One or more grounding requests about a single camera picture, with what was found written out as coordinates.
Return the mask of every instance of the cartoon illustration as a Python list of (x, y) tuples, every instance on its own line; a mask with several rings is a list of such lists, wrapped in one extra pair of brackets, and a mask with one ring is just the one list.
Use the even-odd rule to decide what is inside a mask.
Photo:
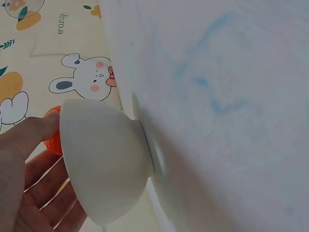
[(26, 5), (25, 0), (12, 0), (12, 3), (7, 3), (7, 6), (9, 6), (10, 11), (17, 11), (19, 8)]
[[(26, 2), (24, 0), (12, 0), (11, 3), (7, 2), (2, 4), (6, 8), (6, 12), (9, 16), (17, 18), (16, 29), (17, 30), (26, 30), (33, 27), (41, 20), (41, 14), (38, 11), (28, 10), (28, 7), (25, 6)], [(15, 13), (18, 9), (25, 6), (21, 9), (19, 13)]]
[[(91, 6), (84, 5), (84, 8), (87, 10), (92, 10)], [(93, 16), (98, 16), (99, 18), (102, 18), (99, 5), (96, 5), (90, 13)]]
[(15, 39), (9, 40), (3, 44), (0, 44), (0, 49), (5, 50), (9, 47), (11, 47), (15, 43)]
[(17, 72), (3, 75), (7, 67), (0, 69), (0, 130), (2, 124), (15, 125), (26, 117), (28, 94), (21, 91), (23, 78)]
[(36, 25), (41, 20), (41, 15), (39, 12), (28, 11), (28, 7), (24, 7), (18, 17), (18, 22), (16, 24), (17, 30), (25, 30), (34, 25)]
[(73, 53), (62, 58), (62, 65), (74, 68), (73, 77), (61, 77), (49, 84), (52, 93), (76, 91), (81, 97), (94, 100), (106, 99), (116, 81), (111, 61), (106, 57), (80, 58)]

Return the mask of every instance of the green leaf illustration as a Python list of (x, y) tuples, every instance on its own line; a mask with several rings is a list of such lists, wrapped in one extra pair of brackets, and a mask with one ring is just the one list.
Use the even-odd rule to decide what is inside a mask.
[(2, 48), (3, 50), (5, 50), (5, 49), (11, 47), (14, 43), (15, 43), (15, 39), (9, 40), (9, 41), (5, 42), (4, 44), (1, 44), (1, 45), (0, 45), (0, 48)]
[(19, 13), (18, 21), (20, 22), (21, 20), (23, 20), (26, 17), (27, 13), (28, 13), (28, 7), (25, 6)]
[(87, 10), (91, 10), (91, 6), (84, 5), (83, 7)]
[(8, 66), (6, 66), (6, 67), (3, 68), (3, 69), (0, 69), (0, 76), (2, 76), (2, 75), (5, 73), (5, 71), (6, 71), (7, 68), (8, 68)]

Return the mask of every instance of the orange ball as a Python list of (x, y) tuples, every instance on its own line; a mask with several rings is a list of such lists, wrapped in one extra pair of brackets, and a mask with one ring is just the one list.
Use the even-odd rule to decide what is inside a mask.
[[(55, 106), (46, 112), (45, 116), (48, 115), (52, 111), (60, 112), (61, 106)], [(44, 145), (47, 150), (55, 153), (56, 155), (62, 156), (62, 148), (61, 148), (61, 140), (60, 140), (60, 131), (57, 131), (50, 139), (44, 141)]]

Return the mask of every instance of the fingernail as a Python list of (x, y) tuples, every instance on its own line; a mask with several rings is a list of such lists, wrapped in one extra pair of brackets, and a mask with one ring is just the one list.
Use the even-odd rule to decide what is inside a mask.
[(47, 118), (50, 118), (50, 119), (56, 119), (56, 118), (59, 118), (60, 117), (60, 113), (56, 110), (50, 112), (47, 116)]

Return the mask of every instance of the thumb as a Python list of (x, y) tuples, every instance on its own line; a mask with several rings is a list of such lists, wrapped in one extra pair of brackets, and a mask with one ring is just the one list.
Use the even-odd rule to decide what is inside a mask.
[(46, 117), (29, 117), (0, 135), (0, 149), (26, 160), (33, 150), (59, 130), (59, 112)]

